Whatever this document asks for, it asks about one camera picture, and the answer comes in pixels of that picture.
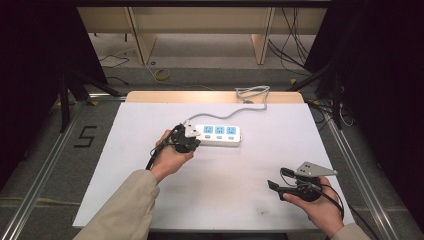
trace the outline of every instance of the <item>beige sleeve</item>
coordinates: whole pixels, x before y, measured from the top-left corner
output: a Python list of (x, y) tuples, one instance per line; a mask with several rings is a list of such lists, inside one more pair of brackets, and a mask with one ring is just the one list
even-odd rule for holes
[(369, 240), (370, 238), (355, 223), (348, 224), (334, 234), (331, 240)]
[(133, 172), (74, 239), (147, 239), (158, 194), (150, 171)]

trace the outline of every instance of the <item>white power strip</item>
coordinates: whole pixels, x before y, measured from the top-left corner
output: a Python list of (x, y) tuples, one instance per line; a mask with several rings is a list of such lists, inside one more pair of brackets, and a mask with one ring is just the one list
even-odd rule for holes
[(200, 145), (237, 147), (241, 142), (240, 128), (224, 125), (196, 125), (200, 136), (196, 138), (201, 141)]

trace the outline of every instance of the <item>white tabletop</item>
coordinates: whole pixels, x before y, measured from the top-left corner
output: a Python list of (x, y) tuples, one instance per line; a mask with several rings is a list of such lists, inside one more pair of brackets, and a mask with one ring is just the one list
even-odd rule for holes
[[(85, 226), (132, 171), (145, 168), (165, 129), (198, 113), (224, 116), (245, 106), (122, 103), (73, 226)], [(294, 170), (305, 161), (332, 169), (306, 104), (268, 104), (263, 112), (241, 112), (228, 120), (199, 117), (191, 122), (239, 126), (243, 140), (236, 148), (200, 146), (192, 160), (163, 180), (151, 230), (316, 229), (301, 209), (281, 202), (267, 184), (271, 180), (285, 186), (280, 168)], [(347, 206), (337, 178), (329, 179)], [(354, 221), (348, 208), (344, 221)]]

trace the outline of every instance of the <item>power cord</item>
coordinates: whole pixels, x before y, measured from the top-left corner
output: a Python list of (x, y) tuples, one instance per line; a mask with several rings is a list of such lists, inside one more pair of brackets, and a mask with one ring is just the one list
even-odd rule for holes
[[(257, 89), (262, 89), (262, 91), (260, 92), (256, 92), (253, 93), (251, 95), (245, 96), (244, 94), (252, 92), (254, 90)], [(240, 108), (234, 112), (232, 112), (231, 114), (227, 115), (227, 116), (217, 116), (217, 115), (213, 115), (213, 114), (209, 114), (209, 113), (198, 113), (196, 115), (193, 115), (189, 118), (187, 118), (187, 120), (184, 121), (187, 122), (188, 120), (192, 120), (194, 118), (200, 117), (200, 116), (207, 116), (207, 117), (213, 117), (213, 118), (217, 118), (217, 119), (229, 119), (232, 116), (234, 116), (237, 113), (243, 112), (243, 111), (265, 111), (268, 106), (267, 106), (267, 98), (268, 98), (268, 93), (269, 93), (269, 86), (256, 86), (256, 87), (251, 87), (251, 88), (236, 88), (236, 93), (237, 93), (237, 98), (240, 98), (243, 100), (243, 102), (247, 102), (247, 98), (249, 97), (253, 97), (253, 96), (257, 96), (260, 94), (263, 94), (263, 107), (262, 108)]]

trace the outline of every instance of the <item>hand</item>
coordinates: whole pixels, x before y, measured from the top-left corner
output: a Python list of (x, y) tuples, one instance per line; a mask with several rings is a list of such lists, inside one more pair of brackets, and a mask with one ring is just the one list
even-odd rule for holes
[[(162, 135), (161, 139), (156, 142), (158, 146), (163, 139), (168, 136), (170, 130), (166, 130)], [(175, 151), (171, 146), (166, 146), (160, 151), (153, 163), (152, 169), (150, 170), (158, 180), (158, 183), (162, 181), (166, 176), (176, 173), (181, 166), (194, 156), (193, 151), (188, 153), (179, 153)]]
[[(320, 182), (330, 186), (326, 177), (320, 177)], [(337, 194), (329, 187), (323, 186), (322, 191), (338, 202)], [(283, 197), (288, 202), (302, 208), (308, 214), (309, 220), (327, 234), (330, 239), (344, 226), (339, 209), (323, 196), (313, 202), (303, 201), (301, 198), (288, 193), (285, 193)]]

